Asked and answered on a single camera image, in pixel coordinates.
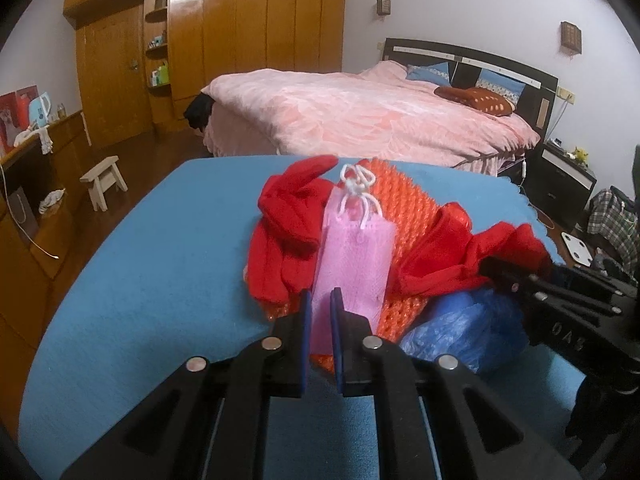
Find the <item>left wall lamp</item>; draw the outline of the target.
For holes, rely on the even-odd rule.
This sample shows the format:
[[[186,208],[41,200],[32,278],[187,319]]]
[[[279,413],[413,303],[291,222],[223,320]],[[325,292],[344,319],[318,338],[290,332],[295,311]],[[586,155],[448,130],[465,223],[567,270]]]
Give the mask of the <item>left wall lamp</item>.
[[[376,15],[389,16],[392,13],[392,0],[376,0]]]

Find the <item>white bathroom scale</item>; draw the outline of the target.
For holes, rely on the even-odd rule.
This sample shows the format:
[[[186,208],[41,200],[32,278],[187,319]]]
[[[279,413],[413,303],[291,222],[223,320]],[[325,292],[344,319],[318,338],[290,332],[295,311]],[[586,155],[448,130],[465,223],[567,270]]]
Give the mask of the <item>white bathroom scale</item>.
[[[586,243],[580,238],[570,235],[567,232],[561,233],[561,240],[563,241],[568,253],[570,254],[570,258],[574,261],[574,263],[579,264],[580,266],[586,266],[589,268],[591,263],[593,262],[593,256],[586,245]]]

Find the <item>blue table cloth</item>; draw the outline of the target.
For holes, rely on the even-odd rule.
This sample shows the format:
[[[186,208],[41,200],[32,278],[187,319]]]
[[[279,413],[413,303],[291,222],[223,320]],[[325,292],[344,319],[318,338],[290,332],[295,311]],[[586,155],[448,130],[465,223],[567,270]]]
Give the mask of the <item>blue table cloth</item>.
[[[23,394],[18,447],[41,479],[63,471],[191,356],[219,361],[270,332],[242,279],[257,200],[291,156],[189,160],[134,207],[58,307]],[[474,232],[530,223],[561,258],[509,180],[395,162],[439,204],[459,203]],[[584,379],[544,346],[483,380],[558,445]],[[300,400],[269,413],[265,479],[378,479],[372,398],[344,399],[315,370]]]

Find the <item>right wall lamp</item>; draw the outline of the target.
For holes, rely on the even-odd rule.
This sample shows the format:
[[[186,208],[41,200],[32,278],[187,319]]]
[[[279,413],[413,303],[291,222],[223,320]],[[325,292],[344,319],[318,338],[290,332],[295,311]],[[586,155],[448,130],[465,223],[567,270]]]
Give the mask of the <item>right wall lamp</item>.
[[[560,48],[568,55],[582,54],[582,30],[577,25],[562,21],[560,24]]]

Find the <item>blue plastic bag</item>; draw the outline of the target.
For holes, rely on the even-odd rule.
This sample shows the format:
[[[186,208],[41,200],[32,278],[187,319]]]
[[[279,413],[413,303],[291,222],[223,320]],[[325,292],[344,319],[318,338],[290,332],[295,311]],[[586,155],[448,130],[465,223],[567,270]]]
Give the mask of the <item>blue plastic bag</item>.
[[[408,356],[423,361],[451,354],[478,374],[518,358],[528,346],[528,337],[518,304],[481,287],[432,301],[427,319],[402,336],[399,345]]]

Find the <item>red fabric pile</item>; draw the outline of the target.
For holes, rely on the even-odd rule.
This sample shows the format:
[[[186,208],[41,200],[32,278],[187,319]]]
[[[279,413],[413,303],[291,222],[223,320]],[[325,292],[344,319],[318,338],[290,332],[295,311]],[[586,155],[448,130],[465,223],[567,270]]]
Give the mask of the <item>red fabric pile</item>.
[[[258,198],[262,218],[250,240],[245,281],[250,296],[270,318],[297,308],[297,297],[314,280],[323,215],[336,186],[324,174],[333,169],[333,155],[294,162],[283,174],[270,177]],[[392,289],[401,295],[434,297],[485,284],[480,262],[488,257],[548,275],[552,260],[528,224],[499,222],[474,234],[472,221],[457,203],[436,206],[407,177],[387,185],[386,211],[401,224],[420,226],[425,233],[409,244],[393,274]],[[400,206],[425,212],[423,220],[408,218]]]

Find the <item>black nightstand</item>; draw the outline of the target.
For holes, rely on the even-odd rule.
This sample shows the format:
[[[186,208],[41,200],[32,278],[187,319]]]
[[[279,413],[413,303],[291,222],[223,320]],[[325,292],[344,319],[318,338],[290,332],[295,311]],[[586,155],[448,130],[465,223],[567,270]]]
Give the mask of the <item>black nightstand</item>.
[[[567,231],[584,215],[597,178],[553,143],[541,142],[526,158],[524,192],[538,209]]]

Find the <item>wooden side desk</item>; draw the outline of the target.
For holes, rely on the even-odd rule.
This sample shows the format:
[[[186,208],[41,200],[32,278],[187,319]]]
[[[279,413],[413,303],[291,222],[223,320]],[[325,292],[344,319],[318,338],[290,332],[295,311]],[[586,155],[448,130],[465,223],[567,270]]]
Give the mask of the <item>wooden side desk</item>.
[[[44,154],[31,136],[3,156],[1,168],[1,419],[20,410],[32,359],[44,332],[52,283],[74,237],[90,160],[84,114],[48,127]]]

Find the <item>bed with pink duvet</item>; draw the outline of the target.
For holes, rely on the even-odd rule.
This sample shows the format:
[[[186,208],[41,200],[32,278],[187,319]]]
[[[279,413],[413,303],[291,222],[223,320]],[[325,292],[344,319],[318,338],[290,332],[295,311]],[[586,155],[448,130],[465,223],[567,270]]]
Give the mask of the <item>bed with pink duvet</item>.
[[[450,85],[476,87],[487,68],[525,82],[518,106],[495,117],[407,79],[410,65],[449,64]],[[544,140],[559,81],[539,68],[442,42],[388,38],[360,73],[262,68],[215,77],[183,112],[214,155],[331,154],[420,162],[498,176]]]

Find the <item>brown dotted pillow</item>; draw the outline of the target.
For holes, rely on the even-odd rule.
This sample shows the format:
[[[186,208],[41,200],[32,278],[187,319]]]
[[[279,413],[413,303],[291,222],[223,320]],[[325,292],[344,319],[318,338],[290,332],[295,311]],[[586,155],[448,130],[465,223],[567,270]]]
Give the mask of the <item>brown dotted pillow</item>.
[[[434,90],[434,95],[495,117],[509,116],[514,112],[514,106],[510,101],[485,88],[459,89],[439,86]]]

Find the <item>yellow plush toy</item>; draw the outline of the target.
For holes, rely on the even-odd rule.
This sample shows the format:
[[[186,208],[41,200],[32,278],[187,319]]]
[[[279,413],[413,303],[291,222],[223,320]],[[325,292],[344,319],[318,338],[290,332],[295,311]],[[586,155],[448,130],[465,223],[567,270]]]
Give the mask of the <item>yellow plush toy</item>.
[[[583,148],[578,148],[578,146],[576,146],[574,151],[572,151],[572,154],[578,164],[581,164],[584,167],[588,166],[588,153]]]

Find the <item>wooden wardrobe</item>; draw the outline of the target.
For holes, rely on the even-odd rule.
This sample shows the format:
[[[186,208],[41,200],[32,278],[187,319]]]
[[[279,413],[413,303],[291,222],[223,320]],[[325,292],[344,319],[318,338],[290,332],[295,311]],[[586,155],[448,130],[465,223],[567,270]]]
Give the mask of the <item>wooden wardrobe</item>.
[[[337,72],[345,0],[64,0],[92,145],[169,128],[215,77]]]

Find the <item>wall lamp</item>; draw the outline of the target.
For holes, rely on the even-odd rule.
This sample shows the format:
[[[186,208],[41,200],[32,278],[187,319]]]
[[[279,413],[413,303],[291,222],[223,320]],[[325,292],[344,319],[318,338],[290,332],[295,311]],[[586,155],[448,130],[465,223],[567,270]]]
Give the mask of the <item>wall lamp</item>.
[[[560,24],[560,48],[568,55],[582,54],[582,30],[577,25],[562,21]]]
[[[376,15],[389,16],[392,13],[392,0],[376,0]]]

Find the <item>left blue pillow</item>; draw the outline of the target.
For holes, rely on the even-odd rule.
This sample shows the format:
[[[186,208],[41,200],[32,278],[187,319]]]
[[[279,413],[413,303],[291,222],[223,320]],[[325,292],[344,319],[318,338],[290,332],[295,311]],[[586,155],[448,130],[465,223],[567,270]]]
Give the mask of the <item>left blue pillow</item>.
[[[407,79],[448,87],[450,85],[449,64],[441,62],[429,66],[410,65],[407,70]]]

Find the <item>pink face mask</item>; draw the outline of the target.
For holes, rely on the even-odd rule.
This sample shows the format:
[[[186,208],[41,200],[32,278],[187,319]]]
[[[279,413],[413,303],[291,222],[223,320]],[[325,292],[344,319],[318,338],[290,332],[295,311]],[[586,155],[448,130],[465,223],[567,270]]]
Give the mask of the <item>pink face mask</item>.
[[[378,178],[365,166],[346,164],[324,208],[316,277],[311,289],[310,351],[332,353],[330,295],[341,289],[344,308],[378,328],[396,236],[373,195]]]

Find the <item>plaid cloth pile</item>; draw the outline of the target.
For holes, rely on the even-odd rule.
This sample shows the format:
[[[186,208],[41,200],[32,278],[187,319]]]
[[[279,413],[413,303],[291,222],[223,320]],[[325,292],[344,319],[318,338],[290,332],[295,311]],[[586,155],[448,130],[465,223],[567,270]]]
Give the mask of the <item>plaid cloth pile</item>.
[[[639,264],[639,217],[634,201],[615,186],[597,192],[589,203],[587,233],[632,278]]]

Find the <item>blue pillow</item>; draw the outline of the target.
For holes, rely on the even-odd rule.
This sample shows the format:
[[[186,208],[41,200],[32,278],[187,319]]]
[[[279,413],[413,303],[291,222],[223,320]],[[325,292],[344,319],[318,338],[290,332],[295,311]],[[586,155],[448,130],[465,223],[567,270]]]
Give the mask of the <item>blue pillow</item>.
[[[517,107],[526,83],[501,75],[493,70],[482,68],[475,85],[477,88],[483,88],[502,96],[513,107]]]
[[[410,65],[407,70],[407,79],[448,87],[450,85],[449,64],[441,62],[429,66]]]

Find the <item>right blue pillow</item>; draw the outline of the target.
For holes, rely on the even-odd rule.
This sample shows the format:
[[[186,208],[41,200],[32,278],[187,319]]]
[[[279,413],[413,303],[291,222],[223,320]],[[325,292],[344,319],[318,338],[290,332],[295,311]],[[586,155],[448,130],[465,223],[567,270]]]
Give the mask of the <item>right blue pillow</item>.
[[[483,88],[502,96],[513,107],[517,107],[526,83],[501,75],[493,70],[482,68],[475,85],[477,88]]]

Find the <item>large orange foam net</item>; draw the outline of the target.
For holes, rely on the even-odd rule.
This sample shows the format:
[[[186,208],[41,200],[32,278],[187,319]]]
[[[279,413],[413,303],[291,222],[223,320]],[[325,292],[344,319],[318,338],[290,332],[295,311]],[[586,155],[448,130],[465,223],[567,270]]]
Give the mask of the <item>large orange foam net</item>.
[[[250,296],[270,320],[295,312],[300,292],[312,285],[320,248],[321,215],[337,186],[323,175],[333,155],[305,158],[269,177],[258,198],[262,218],[254,227],[245,268]],[[362,163],[380,178],[374,196],[398,227],[392,263],[398,263],[432,226],[438,206],[419,185],[384,160]]]

